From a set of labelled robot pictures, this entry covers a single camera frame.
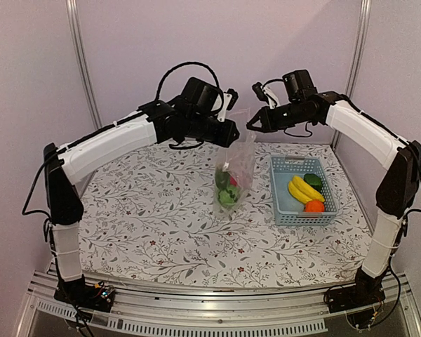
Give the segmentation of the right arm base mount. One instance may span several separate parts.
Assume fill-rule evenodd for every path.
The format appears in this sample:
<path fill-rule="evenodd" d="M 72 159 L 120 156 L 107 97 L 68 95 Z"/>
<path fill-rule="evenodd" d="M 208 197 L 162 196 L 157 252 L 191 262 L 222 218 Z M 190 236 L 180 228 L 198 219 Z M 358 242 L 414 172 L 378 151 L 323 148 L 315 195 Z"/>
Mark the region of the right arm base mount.
<path fill-rule="evenodd" d="M 364 306 L 380 303 L 385 299 L 382 280 L 387 274 L 384 271 L 378 277 L 370 277 L 361 268 L 356 272 L 351 286 L 330 287 L 323 296 L 329 312 L 342 312 L 359 309 Z M 377 317 L 377 310 L 372 308 L 356 311 L 347 315 L 347 321 L 357 329 L 371 327 Z"/>

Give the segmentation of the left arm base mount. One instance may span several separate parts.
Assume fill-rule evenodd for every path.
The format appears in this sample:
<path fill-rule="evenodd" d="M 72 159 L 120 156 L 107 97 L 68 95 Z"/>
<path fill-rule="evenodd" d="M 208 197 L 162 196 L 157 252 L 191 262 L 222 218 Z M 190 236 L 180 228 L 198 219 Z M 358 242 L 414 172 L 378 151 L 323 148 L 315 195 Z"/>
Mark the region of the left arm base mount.
<path fill-rule="evenodd" d="M 113 286 L 105 285 L 103 281 L 89 285 L 84 276 L 69 282 L 59 278 L 54 294 L 54 299 L 60 302 L 100 312 L 111 312 L 114 298 Z"/>

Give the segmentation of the green watermelon toy ball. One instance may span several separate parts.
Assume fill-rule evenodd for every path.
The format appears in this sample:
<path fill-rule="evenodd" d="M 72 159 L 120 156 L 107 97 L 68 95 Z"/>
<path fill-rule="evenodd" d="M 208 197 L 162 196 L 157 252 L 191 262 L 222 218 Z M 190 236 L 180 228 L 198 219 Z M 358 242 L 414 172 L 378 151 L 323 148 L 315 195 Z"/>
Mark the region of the green watermelon toy ball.
<path fill-rule="evenodd" d="M 239 194 L 233 190 L 220 190 L 218 192 L 218 201 L 222 207 L 233 207 L 239 199 Z"/>

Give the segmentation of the red apple toy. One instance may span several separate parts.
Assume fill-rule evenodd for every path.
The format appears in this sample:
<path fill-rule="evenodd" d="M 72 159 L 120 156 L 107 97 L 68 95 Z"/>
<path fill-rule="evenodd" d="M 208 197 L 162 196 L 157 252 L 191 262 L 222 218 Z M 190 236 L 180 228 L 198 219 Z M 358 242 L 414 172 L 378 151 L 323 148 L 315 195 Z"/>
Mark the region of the red apple toy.
<path fill-rule="evenodd" d="M 233 176 L 229 177 L 229 186 L 230 187 L 238 187 L 239 184 L 237 183 L 236 179 Z"/>

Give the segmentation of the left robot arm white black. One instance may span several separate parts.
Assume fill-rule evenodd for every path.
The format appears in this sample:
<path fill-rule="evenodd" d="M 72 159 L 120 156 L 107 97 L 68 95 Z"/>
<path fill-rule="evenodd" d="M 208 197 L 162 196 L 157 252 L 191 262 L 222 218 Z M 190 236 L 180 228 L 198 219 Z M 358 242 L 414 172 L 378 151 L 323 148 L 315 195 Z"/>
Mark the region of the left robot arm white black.
<path fill-rule="evenodd" d="M 238 99 L 235 90 L 222 91 L 196 77 L 188 79 L 182 93 L 165 103 L 155 99 L 127 117 L 61 147 L 44 149 L 47 202 L 50 211 L 53 253 L 58 263 L 62 291 L 76 305 L 90 299 L 79 256 L 79 222 L 83 204 L 75 185 L 101 166 L 140 148 L 187 138 L 199 143 L 229 147 L 239 137 L 236 124 L 226 119 Z"/>

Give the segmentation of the dark green pepper toy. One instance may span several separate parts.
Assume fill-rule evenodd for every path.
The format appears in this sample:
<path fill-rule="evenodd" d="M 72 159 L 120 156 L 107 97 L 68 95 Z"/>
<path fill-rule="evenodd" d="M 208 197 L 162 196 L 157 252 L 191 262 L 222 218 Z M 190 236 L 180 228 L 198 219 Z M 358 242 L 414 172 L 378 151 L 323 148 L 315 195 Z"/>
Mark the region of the dark green pepper toy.
<path fill-rule="evenodd" d="M 314 173 L 306 173 L 303 180 L 318 192 L 322 191 L 322 179 Z"/>

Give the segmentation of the clear zip top bag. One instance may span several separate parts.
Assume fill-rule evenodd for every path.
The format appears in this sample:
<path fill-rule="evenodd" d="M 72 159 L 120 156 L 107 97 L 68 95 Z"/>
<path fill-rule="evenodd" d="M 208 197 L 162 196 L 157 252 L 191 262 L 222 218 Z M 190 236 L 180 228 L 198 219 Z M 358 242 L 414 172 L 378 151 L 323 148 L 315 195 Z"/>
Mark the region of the clear zip top bag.
<path fill-rule="evenodd" d="M 235 121 L 239 130 L 239 139 L 232 143 L 228 148 L 218 150 L 215 170 L 217 167 L 223 171 L 228 171 L 233 176 L 238 187 L 228 186 L 226 190 L 233 190 L 239 194 L 238 202 L 230 208 L 222 207 L 218 201 L 218 192 L 215 186 L 214 174 L 214 194 L 213 194 L 213 212 L 218 218 L 228 219 L 234 216 L 242 203 L 246 200 L 253 184 L 254 165 L 255 165 L 255 139 L 256 133 L 246 128 L 253 114 L 249 109 L 230 112 L 227 118 Z"/>

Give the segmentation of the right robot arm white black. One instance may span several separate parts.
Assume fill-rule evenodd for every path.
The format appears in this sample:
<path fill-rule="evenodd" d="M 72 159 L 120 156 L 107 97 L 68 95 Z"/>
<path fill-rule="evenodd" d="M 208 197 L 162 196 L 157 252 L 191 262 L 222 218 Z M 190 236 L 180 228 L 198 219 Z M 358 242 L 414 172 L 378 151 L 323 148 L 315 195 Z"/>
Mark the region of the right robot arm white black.
<path fill-rule="evenodd" d="M 416 211 L 412 205 L 421 191 L 421 144 L 390 131 L 345 94 L 318 91 L 307 70 L 287 73 L 279 81 L 288 95 L 285 105 L 280 105 L 266 84 L 253 84 L 253 92 L 267 106 L 247 123 L 249 130 L 273 133 L 307 122 L 329 126 L 361 146 L 387 172 L 375 194 L 377 220 L 372 242 L 348 295 L 352 304 L 363 306 L 391 270 L 392 254 L 407 234 L 408 216 Z"/>

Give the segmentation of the green orange carrot toy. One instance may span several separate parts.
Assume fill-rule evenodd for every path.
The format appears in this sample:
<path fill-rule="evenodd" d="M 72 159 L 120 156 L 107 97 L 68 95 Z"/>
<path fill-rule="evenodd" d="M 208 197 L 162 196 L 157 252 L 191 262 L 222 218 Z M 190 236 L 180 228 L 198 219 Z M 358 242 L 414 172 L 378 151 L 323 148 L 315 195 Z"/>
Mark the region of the green orange carrot toy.
<path fill-rule="evenodd" d="M 226 190 L 229 186 L 231 176 L 228 171 L 223 171 L 222 168 L 217 167 L 215 170 L 215 186 L 219 190 Z"/>

